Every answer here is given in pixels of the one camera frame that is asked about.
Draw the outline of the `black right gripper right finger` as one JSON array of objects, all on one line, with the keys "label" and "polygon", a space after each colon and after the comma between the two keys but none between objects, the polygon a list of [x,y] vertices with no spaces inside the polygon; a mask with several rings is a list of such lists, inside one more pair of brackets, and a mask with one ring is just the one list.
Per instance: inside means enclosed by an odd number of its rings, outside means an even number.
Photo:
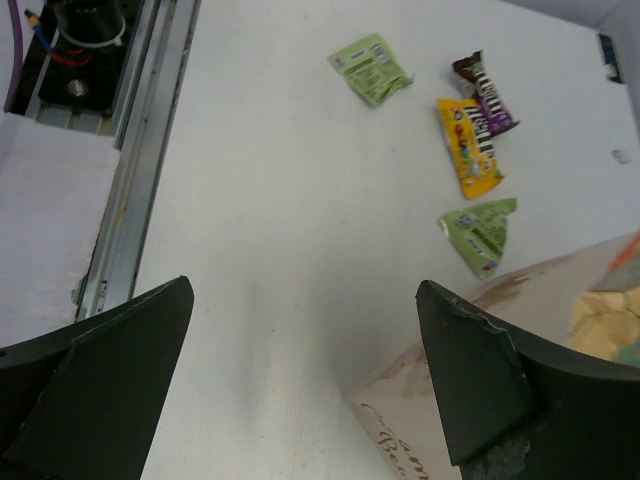
[{"label": "black right gripper right finger", "polygon": [[462,478],[638,478],[638,369],[529,333],[433,281],[416,303]]}]

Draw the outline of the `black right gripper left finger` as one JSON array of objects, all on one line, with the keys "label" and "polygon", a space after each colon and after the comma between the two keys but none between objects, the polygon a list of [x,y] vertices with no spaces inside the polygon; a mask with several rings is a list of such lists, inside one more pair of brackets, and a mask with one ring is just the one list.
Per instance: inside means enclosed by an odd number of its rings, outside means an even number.
[{"label": "black right gripper left finger", "polygon": [[2,478],[140,478],[193,305],[180,276],[3,347]]}]

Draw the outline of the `brown paper bag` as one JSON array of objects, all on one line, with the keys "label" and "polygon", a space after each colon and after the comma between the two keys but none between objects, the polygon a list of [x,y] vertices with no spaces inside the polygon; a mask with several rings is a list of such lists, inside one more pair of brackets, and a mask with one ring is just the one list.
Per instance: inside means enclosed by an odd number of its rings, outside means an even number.
[{"label": "brown paper bag", "polygon": [[639,475],[639,238],[416,294],[420,340],[348,397],[399,479]]}]

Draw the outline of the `yellow chips bag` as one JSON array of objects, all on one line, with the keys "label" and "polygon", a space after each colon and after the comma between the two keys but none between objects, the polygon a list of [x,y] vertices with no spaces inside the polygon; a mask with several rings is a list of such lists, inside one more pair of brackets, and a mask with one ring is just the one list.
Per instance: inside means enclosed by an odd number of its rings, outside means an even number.
[{"label": "yellow chips bag", "polygon": [[574,304],[569,346],[615,363],[639,367],[639,288],[589,291]]}]

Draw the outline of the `green triangular snack packet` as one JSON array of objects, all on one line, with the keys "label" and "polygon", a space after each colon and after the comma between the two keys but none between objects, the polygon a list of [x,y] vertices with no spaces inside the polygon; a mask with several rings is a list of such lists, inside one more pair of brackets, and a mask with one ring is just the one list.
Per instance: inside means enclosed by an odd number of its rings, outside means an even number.
[{"label": "green triangular snack packet", "polygon": [[494,275],[501,263],[508,232],[508,216],[518,208],[506,198],[453,210],[437,220],[445,237],[481,279]]}]

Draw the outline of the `yellow m&m packet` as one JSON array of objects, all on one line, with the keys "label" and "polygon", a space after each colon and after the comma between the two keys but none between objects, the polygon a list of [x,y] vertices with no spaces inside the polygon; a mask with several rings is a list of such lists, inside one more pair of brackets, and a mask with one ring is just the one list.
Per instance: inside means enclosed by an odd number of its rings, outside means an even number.
[{"label": "yellow m&m packet", "polygon": [[483,196],[504,178],[487,120],[473,99],[439,98],[437,108],[463,196]]}]

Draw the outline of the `green square snack packet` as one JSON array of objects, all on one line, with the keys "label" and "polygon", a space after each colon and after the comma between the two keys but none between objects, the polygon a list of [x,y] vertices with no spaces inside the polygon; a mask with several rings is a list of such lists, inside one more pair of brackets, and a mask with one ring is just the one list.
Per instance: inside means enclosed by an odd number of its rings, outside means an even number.
[{"label": "green square snack packet", "polygon": [[413,84],[385,38],[373,33],[329,55],[328,63],[369,106]]}]

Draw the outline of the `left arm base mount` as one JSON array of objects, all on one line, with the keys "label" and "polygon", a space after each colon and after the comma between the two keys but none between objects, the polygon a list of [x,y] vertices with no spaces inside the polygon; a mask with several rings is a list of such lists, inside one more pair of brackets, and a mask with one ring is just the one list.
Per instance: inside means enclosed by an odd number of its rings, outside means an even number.
[{"label": "left arm base mount", "polygon": [[24,11],[44,73],[36,98],[78,113],[113,113],[143,1],[46,1]]}]

